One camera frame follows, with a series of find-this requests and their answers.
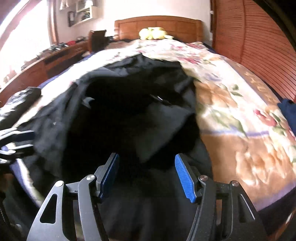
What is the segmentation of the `window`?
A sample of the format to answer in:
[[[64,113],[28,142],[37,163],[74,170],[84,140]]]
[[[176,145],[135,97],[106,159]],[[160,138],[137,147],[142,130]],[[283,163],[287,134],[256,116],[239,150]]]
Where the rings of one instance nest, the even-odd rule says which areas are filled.
[[[1,86],[59,41],[58,1],[1,1]]]

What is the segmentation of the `red bowl on desk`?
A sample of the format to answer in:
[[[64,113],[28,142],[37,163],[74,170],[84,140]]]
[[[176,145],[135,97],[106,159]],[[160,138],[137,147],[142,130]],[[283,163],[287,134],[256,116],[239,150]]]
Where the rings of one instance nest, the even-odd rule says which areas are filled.
[[[69,41],[66,43],[68,46],[72,46],[76,44],[76,41]]]

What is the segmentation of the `black trench coat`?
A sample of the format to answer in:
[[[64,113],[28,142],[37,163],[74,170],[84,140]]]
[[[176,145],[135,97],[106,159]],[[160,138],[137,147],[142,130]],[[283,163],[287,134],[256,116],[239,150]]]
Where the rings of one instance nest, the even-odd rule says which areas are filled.
[[[212,175],[196,122],[192,77],[180,63],[141,54],[83,75],[20,130],[33,130],[24,158],[34,187],[80,181],[119,155],[114,185],[100,207],[114,240],[185,240],[196,207],[185,197],[175,155]]]

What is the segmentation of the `wooden desk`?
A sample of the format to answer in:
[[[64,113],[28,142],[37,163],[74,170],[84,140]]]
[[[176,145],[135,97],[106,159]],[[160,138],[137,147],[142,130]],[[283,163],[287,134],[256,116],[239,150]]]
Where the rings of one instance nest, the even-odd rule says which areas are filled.
[[[88,50],[86,41],[79,42],[70,47],[52,53],[35,63],[27,66],[21,73],[13,77],[1,88],[1,106],[15,93],[27,87],[38,87],[46,80],[60,74],[73,64],[80,61],[82,55]]]

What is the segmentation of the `wooden headboard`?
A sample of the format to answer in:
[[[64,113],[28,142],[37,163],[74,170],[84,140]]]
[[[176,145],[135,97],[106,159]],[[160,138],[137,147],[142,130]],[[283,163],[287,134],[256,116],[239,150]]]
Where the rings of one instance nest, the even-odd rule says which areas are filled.
[[[139,16],[114,22],[114,39],[138,39],[143,28],[161,27],[169,35],[184,43],[202,42],[204,39],[201,20],[178,16]]]

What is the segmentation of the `dark folded garment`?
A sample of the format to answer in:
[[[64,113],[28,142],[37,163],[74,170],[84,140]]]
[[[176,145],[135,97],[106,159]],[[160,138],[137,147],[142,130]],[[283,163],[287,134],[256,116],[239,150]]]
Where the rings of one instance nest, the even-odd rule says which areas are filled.
[[[40,96],[38,87],[27,87],[12,95],[1,108],[1,130],[11,128]]]

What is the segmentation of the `yellow plush toy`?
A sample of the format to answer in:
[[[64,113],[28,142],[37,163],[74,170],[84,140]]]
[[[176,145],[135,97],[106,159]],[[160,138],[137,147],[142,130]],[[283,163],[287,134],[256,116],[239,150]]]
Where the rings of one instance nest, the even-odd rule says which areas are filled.
[[[143,28],[139,32],[141,40],[162,40],[162,39],[174,39],[161,27],[148,27]]]

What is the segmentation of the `wooden louvered wardrobe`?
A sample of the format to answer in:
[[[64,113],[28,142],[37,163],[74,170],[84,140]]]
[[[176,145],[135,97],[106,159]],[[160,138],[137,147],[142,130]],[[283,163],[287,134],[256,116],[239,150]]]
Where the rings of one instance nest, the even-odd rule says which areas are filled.
[[[256,1],[212,1],[213,48],[295,100],[295,49]]]

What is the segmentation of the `floral bed quilt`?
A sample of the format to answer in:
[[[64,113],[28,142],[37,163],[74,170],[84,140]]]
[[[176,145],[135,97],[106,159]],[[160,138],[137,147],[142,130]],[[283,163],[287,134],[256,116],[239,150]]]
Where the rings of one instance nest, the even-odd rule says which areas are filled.
[[[200,42],[110,43],[46,84],[41,98],[18,124],[31,119],[83,74],[138,53],[178,61],[196,79],[197,123],[216,181],[239,181],[257,210],[285,199],[295,201],[295,136],[277,106],[278,98],[244,66],[211,53]]]

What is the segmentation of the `white wall shelf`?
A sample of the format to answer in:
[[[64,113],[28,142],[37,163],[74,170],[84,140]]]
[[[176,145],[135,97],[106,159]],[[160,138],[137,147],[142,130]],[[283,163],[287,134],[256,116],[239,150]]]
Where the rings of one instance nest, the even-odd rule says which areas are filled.
[[[68,5],[71,8],[67,11],[68,27],[97,19],[99,16],[99,8],[95,1],[70,1]]]

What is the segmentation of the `wooden chair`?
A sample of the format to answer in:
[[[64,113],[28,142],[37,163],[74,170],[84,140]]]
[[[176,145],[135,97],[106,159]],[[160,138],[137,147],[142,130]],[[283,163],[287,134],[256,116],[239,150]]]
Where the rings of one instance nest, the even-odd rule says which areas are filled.
[[[108,38],[105,36],[106,30],[93,31],[88,34],[88,50],[90,53],[97,53],[103,50],[108,44]]]

